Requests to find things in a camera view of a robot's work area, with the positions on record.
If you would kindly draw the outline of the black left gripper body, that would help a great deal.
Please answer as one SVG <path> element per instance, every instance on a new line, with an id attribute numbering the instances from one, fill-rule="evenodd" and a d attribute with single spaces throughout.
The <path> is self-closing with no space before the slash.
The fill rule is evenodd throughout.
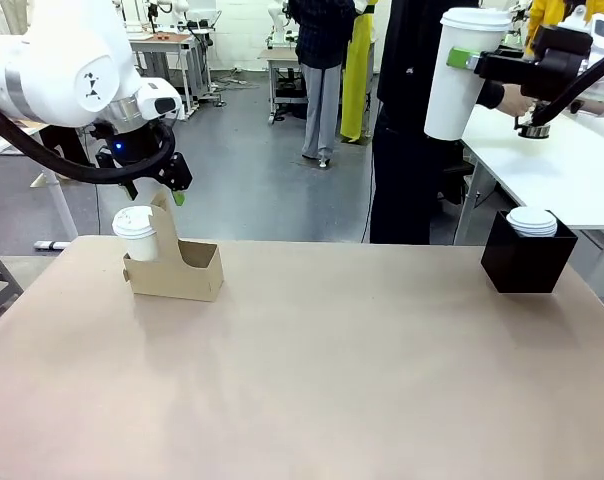
<path id="1" fill-rule="evenodd" d="M 151 121 L 136 130 L 119 134 L 112 126 L 99 123 L 90 135 L 106 143 L 108 154 L 98 153 L 97 157 L 110 158 L 107 163 L 98 161 L 98 184 L 124 184 L 140 178 L 167 184 L 161 172 L 170 166 L 176 140 L 172 129 L 162 121 Z"/>

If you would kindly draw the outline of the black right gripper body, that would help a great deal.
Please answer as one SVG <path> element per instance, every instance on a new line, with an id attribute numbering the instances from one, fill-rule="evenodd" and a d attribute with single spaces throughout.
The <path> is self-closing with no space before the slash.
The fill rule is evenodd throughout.
<path id="1" fill-rule="evenodd" d="M 541 26 L 532 42 L 533 67 L 525 86 L 566 86 L 588 58 L 593 39 L 588 32 Z"/>

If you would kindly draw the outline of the tall white lidded cup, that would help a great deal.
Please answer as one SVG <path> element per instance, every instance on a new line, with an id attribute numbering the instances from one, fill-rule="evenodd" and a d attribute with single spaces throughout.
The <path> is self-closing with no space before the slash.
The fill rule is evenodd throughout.
<path id="1" fill-rule="evenodd" d="M 462 137 L 484 85 L 474 72 L 480 54 L 500 46 L 511 17 L 496 9 L 456 7 L 442 15 L 441 25 L 424 132 L 454 141 Z"/>

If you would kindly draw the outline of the small metal pitcher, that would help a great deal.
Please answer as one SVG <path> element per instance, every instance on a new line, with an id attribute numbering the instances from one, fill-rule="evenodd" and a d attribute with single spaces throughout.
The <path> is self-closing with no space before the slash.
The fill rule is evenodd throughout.
<path id="1" fill-rule="evenodd" d="M 522 117 L 514 118 L 514 130 L 518 136 L 525 139 L 543 140 L 549 137 L 550 124 L 533 125 L 534 112 L 530 111 Z"/>

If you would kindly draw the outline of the brown cardboard cup carrier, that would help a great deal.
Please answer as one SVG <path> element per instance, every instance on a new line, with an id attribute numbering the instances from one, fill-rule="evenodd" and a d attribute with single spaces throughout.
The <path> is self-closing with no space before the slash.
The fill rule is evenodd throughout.
<path id="1" fill-rule="evenodd" d="M 135 294 L 213 302 L 224 281 L 219 247 L 182 240 L 177 235 L 169 199 L 158 192 L 148 205 L 153 212 L 158 258 L 154 261 L 123 257 L 124 278 Z"/>

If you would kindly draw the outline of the person's left forearm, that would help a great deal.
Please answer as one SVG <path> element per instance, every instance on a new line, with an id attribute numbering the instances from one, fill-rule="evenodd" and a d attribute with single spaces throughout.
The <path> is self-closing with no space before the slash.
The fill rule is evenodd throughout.
<path id="1" fill-rule="evenodd" d="M 500 82 L 486 80 L 476 100 L 477 105 L 487 109 L 496 109 L 504 98 L 504 86 Z"/>

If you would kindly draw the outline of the small white lidded cup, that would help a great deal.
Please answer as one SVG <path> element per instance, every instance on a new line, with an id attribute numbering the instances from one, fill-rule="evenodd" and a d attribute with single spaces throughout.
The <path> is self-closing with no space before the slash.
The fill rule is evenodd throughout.
<path id="1" fill-rule="evenodd" d="M 158 258 L 157 234 L 151 225 L 150 206 L 130 206 L 118 211 L 112 221 L 116 236 L 126 245 L 129 258 L 135 261 L 154 261 Z"/>

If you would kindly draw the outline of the person's left hand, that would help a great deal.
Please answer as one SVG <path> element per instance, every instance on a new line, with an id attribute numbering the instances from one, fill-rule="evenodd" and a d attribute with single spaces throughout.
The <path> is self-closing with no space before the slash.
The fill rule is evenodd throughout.
<path id="1" fill-rule="evenodd" d="M 498 110 L 517 118 L 524 116 L 533 106 L 535 100 L 522 94 L 521 87 L 515 84 L 503 85 L 504 95 Z"/>

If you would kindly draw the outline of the person in yellow jacket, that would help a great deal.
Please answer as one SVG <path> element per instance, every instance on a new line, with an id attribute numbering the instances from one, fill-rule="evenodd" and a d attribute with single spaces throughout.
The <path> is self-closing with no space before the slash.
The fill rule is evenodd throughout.
<path id="1" fill-rule="evenodd" d="M 589 22 L 594 14 L 604 15 L 604 0 L 533 0 L 528 23 L 525 53 L 532 55 L 532 42 L 540 26 L 557 25 L 572 13 L 574 4 L 584 1 L 585 21 Z"/>

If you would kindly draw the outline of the large white side table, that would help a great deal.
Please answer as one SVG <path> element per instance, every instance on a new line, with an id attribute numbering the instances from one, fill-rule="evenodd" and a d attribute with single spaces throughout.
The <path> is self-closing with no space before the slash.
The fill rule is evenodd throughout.
<path id="1" fill-rule="evenodd" d="M 513 118 L 477 107 L 463 141 L 477 159 L 454 242 L 465 242 L 481 179 L 489 176 L 519 205 L 552 211 L 598 249 L 583 277 L 604 301 L 604 118 L 556 117 L 546 139 L 525 139 Z"/>

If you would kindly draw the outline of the person in black hoodie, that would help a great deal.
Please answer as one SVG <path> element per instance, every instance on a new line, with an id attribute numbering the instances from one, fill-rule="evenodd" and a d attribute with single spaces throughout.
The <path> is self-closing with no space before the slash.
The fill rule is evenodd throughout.
<path id="1" fill-rule="evenodd" d="M 372 244 L 427 245 L 443 162 L 459 149 L 424 133 L 443 13 L 479 0 L 392 0 L 373 137 Z"/>

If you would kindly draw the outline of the small brown top table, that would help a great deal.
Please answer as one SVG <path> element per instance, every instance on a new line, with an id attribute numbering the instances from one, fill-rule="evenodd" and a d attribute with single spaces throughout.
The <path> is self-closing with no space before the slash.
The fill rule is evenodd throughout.
<path id="1" fill-rule="evenodd" d="M 264 49 L 258 58 L 266 62 L 270 105 L 267 123 L 273 125 L 283 119 L 290 105 L 307 103 L 305 81 L 292 48 Z"/>

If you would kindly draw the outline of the stack of white lids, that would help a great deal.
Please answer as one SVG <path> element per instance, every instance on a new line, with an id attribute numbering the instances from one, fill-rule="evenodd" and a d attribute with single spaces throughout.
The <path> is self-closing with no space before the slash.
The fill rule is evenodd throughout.
<path id="1" fill-rule="evenodd" d="M 517 207 L 506 216 L 511 227 L 522 237 L 553 237 L 558 229 L 557 218 L 549 211 L 536 207 Z"/>

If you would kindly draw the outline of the person in plaid shirt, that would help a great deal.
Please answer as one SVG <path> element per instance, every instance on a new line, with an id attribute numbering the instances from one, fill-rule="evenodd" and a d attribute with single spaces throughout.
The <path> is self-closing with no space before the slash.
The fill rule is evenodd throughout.
<path id="1" fill-rule="evenodd" d="M 298 24 L 296 55 L 306 86 L 302 156 L 328 167 L 336 141 L 341 69 L 357 10 L 353 0 L 288 0 Z"/>

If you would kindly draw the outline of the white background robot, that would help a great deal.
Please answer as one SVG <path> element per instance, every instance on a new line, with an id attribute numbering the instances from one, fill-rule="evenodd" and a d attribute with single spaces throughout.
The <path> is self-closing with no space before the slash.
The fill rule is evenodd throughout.
<path id="1" fill-rule="evenodd" d="M 291 47 L 296 42 L 296 34 L 288 28 L 290 18 L 286 9 L 288 3 L 285 0 L 272 0 L 267 11 L 272 20 L 272 30 L 266 39 L 268 49 Z"/>

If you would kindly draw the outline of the black square box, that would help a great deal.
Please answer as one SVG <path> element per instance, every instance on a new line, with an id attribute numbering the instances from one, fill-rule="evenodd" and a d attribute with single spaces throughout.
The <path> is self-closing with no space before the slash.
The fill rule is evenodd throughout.
<path id="1" fill-rule="evenodd" d="M 481 265 L 502 294 L 551 294 L 578 241 L 558 220 L 552 237 L 525 237 L 507 220 L 507 211 L 495 215 Z"/>

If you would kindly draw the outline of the grey frame background table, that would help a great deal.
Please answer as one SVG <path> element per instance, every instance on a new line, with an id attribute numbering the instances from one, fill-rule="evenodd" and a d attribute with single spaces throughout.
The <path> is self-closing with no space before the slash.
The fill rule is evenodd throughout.
<path id="1" fill-rule="evenodd" d="M 183 119 L 191 117 L 200 102 L 219 102 L 212 84 L 203 35 L 166 33 L 129 35 L 129 43 L 143 76 L 164 78 L 181 95 Z"/>

